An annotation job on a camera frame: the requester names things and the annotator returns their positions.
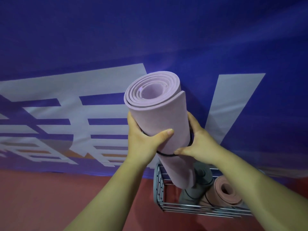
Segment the red floor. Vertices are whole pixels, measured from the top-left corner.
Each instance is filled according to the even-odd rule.
[[[0,230],[63,230],[109,177],[0,170]],[[263,230],[253,217],[232,219],[163,213],[153,181],[143,179],[124,230]]]

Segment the lavender yoga mat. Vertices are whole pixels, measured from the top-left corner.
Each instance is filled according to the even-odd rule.
[[[124,94],[124,102],[142,131],[153,136],[172,128],[174,135],[158,151],[173,155],[190,142],[185,92],[172,72],[149,73],[134,81]],[[158,155],[175,186],[186,189],[195,183],[194,159],[190,156]]]
[[[232,207],[239,206],[241,203],[241,197],[232,188],[225,176],[220,176],[202,197],[199,205]]]

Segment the black elastic strap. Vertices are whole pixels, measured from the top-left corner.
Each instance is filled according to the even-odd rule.
[[[192,132],[190,132],[190,141],[189,141],[188,147],[191,146],[192,143],[193,143],[193,134],[192,134]],[[168,155],[168,154],[162,153],[162,152],[160,152],[160,151],[157,151],[156,153],[159,154],[159,155],[162,155],[162,156],[166,156],[166,157],[178,156],[178,155],[176,155],[176,154],[170,154],[170,155]]]

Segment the wire basket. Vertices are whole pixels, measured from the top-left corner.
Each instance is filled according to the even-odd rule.
[[[213,178],[217,178],[222,175],[222,173],[217,168],[211,168]],[[188,213],[188,214],[198,214],[205,216],[214,217],[242,217],[242,216],[252,216],[251,211],[245,208],[238,207],[209,207],[209,206],[199,206],[199,205],[186,205],[179,203],[167,203],[165,202],[165,187],[174,185],[166,173],[164,166],[161,163],[157,163],[154,170],[154,184],[153,184],[153,195],[154,202],[162,209],[164,212],[177,212],[177,213]]]

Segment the rolled yoga mat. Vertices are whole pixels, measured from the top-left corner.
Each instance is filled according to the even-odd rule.
[[[180,204],[197,205],[214,182],[212,171],[207,164],[196,162],[194,163],[194,168],[196,183],[192,188],[182,190],[179,198]]]
[[[201,206],[233,207],[242,203],[241,197],[232,188],[225,176],[220,176],[202,197]]]
[[[173,154],[179,147],[188,146],[191,138],[186,97],[181,91],[179,77],[168,71],[142,76],[128,87],[124,102],[145,134],[153,136],[174,129],[174,135],[157,149],[166,156],[158,157],[175,186],[182,189],[192,187],[195,184],[195,160]]]

